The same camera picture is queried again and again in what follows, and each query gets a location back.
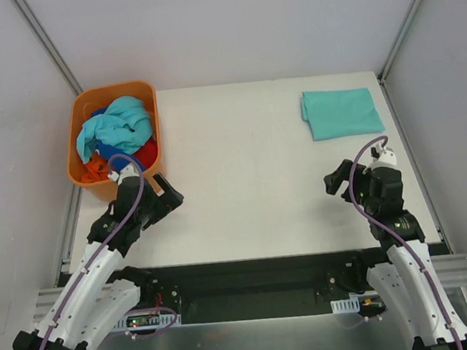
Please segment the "light blue t shirt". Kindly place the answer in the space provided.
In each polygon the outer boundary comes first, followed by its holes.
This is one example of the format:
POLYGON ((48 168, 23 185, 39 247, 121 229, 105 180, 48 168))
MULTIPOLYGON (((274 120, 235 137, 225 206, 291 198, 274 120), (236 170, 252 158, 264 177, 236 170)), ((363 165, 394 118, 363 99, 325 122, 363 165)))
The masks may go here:
POLYGON ((96 151, 98 142, 134 154, 153 133, 144 102, 133 96, 122 96, 114 100, 103 114, 84 122, 76 138, 76 150, 84 164, 96 151))

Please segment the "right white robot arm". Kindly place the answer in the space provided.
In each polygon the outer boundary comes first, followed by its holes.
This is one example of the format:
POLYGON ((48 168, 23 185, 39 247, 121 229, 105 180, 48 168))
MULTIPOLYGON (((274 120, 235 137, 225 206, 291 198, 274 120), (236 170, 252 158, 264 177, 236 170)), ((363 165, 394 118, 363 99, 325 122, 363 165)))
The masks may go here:
POLYGON ((328 195, 348 183, 341 197, 364 214, 381 246, 379 260, 354 257, 336 275, 336 287, 357 294, 374 289, 407 350, 467 350, 467 326, 438 279, 417 218, 404 207, 393 152, 375 154, 369 166, 345 159, 323 182, 328 195))

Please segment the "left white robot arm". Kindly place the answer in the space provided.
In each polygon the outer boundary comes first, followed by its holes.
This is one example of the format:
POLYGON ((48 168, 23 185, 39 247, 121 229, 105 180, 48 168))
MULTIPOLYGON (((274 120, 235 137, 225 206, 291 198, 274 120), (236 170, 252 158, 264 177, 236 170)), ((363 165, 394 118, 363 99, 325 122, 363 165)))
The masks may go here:
POLYGON ((118 269, 142 231, 184 201, 162 174, 154 180, 161 194, 139 174, 118 175, 116 199, 93 222, 77 270, 35 330, 18 333, 12 350, 96 350, 132 308, 163 311, 153 274, 118 269))

